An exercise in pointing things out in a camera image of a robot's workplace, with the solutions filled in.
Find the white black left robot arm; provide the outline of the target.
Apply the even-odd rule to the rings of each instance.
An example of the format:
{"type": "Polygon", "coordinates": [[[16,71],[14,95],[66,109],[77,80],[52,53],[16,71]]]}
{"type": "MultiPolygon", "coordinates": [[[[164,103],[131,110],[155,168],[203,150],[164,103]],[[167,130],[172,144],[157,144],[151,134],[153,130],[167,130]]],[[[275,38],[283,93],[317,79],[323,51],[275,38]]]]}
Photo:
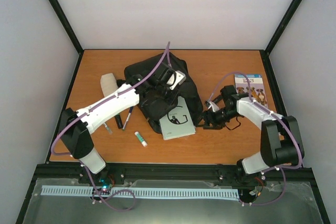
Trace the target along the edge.
{"type": "Polygon", "coordinates": [[[119,89],[83,109],[64,110],[60,117],[59,136],[69,155],[91,171],[97,183],[108,180],[106,162],[91,138],[101,125],[132,106],[140,106],[147,118],[159,120],[177,106],[179,88],[186,75],[162,65],[148,78],[135,74],[119,89]]]}

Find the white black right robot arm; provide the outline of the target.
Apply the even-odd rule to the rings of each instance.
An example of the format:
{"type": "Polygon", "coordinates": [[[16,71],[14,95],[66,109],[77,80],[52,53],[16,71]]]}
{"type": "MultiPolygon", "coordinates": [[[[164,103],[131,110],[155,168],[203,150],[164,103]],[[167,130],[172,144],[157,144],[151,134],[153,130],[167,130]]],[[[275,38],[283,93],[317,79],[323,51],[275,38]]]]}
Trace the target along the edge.
{"type": "Polygon", "coordinates": [[[206,102],[201,126],[205,130],[221,130],[232,119],[244,117],[260,129],[260,150],[240,159],[235,168],[238,183],[247,184],[254,175],[281,168],[302,166],[304,148],[297,119],[275,113],[249,93],[225,86],[213,101],[206,102]]]}

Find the grey book with G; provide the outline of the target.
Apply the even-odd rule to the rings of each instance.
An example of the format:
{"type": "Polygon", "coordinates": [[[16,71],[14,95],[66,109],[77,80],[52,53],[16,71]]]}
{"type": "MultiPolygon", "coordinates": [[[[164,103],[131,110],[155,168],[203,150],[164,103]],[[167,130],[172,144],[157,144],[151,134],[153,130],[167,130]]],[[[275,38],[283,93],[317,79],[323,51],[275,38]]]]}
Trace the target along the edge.
{"type": "Polygon", "coordinates": [[[183,97],[178,97],[177,106],[159,120],[165,141],[196,133],[190,112],[183,97]]]}

